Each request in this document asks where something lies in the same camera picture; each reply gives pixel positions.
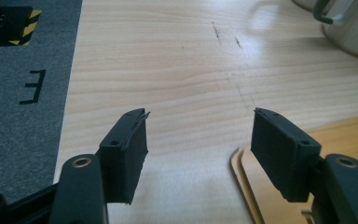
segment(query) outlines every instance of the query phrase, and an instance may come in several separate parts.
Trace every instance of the gray carpet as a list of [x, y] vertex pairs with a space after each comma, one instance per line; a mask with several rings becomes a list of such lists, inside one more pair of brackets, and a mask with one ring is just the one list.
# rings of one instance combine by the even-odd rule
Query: gray carpet
[[9, 203], [52, 184], [81, 4], [0, 1], [42, 10], [30, 45], [0, 47], [0, 193]]

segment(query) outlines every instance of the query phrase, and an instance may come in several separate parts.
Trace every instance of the wooden table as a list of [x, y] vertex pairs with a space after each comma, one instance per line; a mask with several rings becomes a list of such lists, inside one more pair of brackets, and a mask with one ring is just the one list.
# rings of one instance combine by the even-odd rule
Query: wooden table
[[150, 152], [110, 221], [251, 223], [229, 158], [256, 106], [303, 129], [358, 117], [358, 58], [290, 0], [84, 0], [56, 180], [144, 107]]

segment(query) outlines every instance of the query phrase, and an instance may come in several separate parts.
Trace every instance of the black metal bracket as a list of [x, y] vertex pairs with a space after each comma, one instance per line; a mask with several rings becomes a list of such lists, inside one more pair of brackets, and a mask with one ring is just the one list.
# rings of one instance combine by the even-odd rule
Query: black metal bracket
[[339, 154], [321, 158], [318, 142], [284, 116], [262, 108], [255, 109], [251, 150], [288, 202], [315, 196], [315, 223], [358, 223], [358, 160]]
[[60, 181], [7, 205], [0, 194], [0, 223], [107, 223], [107, 203], [131, 203], [147, 154], [144, 109], [123, 115], [96, 155], [75, 156]]
[[32, 11], [31, 7], [0, 7], [0, 41], [20, 40]]

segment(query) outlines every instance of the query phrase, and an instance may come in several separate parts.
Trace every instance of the black and yellow tape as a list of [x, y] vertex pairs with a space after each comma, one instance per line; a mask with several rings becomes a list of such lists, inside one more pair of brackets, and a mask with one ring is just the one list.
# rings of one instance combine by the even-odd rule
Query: black and yellow tape
[[42, 10], [33, 10], [24, 27], [24, 34], [20, 40], [0, 41], [0, 47], [29, 45], [31, 36], [36, 28]]

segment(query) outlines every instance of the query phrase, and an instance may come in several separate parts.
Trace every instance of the white mug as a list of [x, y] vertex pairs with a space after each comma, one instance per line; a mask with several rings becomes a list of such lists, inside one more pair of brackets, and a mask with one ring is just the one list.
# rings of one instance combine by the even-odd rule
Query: white mug
[[318, 0], [313, 17], [324, 23], [325, 35], [342, 49], [358, 55], [358, 0], [336, 0], [327, 15], [329, 0]]
[[[298, 4], [300, 7], [305, 8], [308, 11], [312, 11], [313, 7], [315, 7], [315, 4], [317, 0], [293, 0], [296, 4]], [[327, 13], [329, 8], [333, 5], [334, 0], [330, 0], [330, 3], [325, 7], [324, 13]]]

